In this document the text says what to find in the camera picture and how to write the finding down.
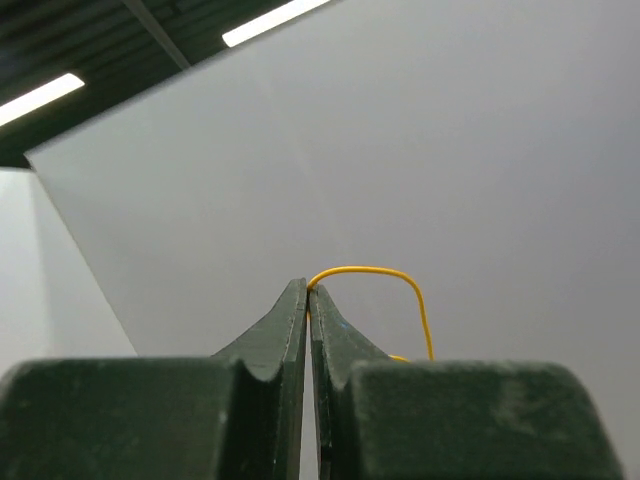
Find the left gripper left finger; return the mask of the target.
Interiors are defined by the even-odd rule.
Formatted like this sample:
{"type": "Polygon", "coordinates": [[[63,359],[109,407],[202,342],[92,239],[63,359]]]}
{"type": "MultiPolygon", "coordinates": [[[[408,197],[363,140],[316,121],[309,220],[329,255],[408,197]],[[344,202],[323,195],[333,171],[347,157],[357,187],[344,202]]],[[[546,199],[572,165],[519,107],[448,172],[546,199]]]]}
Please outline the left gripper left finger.
{"type": "Polygon", "coordinates": [[[295,479],[306,283],[204,357],[21,363],[1,381],[5,479],[295,479]]]}

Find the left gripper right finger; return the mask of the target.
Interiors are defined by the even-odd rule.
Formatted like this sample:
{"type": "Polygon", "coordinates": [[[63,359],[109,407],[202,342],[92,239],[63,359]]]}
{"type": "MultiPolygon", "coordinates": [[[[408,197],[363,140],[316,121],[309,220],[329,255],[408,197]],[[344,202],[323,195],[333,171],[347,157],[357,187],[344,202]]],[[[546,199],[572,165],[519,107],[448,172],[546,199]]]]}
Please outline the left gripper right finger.
{"type": "Polygon", "coordinates": [[[323,479],[620,479],[579,379],[556,363],[392,359],[309,294],[323,479]]]}

